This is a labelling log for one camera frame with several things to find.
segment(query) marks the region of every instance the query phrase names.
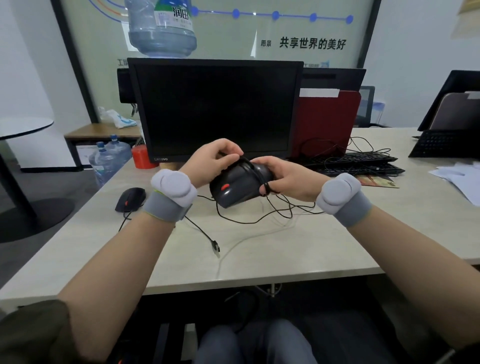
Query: dark green sleeve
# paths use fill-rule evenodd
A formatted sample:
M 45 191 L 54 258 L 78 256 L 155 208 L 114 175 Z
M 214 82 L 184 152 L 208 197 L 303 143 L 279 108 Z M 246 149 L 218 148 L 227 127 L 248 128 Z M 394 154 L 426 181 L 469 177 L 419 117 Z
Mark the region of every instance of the dark green sleeve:
M 0 321 L 0 363 L 92 363 L 73 342 L 68 308 L 44 301 L 20 308 Z

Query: bottle label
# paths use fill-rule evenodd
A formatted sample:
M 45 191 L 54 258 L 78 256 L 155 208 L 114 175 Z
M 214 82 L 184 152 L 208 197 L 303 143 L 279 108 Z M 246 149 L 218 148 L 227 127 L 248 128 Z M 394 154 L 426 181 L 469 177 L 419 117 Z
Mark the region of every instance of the bottle label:
M 155 6 L 157 26 L 181 28 L 193 32 L 192 14 L 182 0 L 159 0 Z

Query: hand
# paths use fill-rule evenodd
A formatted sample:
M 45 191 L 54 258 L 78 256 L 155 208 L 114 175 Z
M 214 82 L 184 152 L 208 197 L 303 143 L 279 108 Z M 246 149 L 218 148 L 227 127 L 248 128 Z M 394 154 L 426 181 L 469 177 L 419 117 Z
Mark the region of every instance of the hand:
M 264 164 L 275 175 L 276 180 L 268 183 L 270 188 L 305 202 L 315 202 L 322 191 L 322 186 L 330 177 L 314 172 L 297 163 L 287 162 L 276 157 L 259 157 L 252 163 Z M 260 194 L 265 194 L 265 187 L 260 187 Z
M 219 152 L 227 155 L 219 158 Z M 234 142 L 217 139 L 198 148 L 180 171 L 190 178 L 195 188 L 199 188 L 209 184 L 222 170 L 239 160 L 241 155 L 243 151 Z

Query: white plastic bag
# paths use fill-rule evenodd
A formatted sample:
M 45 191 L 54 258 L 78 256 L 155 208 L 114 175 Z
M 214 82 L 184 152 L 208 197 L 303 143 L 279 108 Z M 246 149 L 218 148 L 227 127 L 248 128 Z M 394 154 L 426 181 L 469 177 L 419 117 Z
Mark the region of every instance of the white plastic bag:
M 137 122 L 132 119 L 126 119 L 115 110 L 105 111 L 105 108 L 99 107 L 98 113 L 100 114 L 100 119 L 105 122 L 113 122 L 118 129 L 126 128 L 128 126 L 135 126 Z

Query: red cylindrical container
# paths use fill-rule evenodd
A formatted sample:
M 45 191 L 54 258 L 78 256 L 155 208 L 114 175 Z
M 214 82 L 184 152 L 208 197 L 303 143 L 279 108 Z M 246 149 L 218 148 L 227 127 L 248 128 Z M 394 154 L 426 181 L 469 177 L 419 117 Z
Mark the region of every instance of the red cylindrical container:
M 132 148 L 133 161 L 135 162 L 135 167 L 141 170 L 149 170 L 151 168 L 158 167 L 158 163 L 151 163 L 148 159 L 147 146 L 134 146 Z

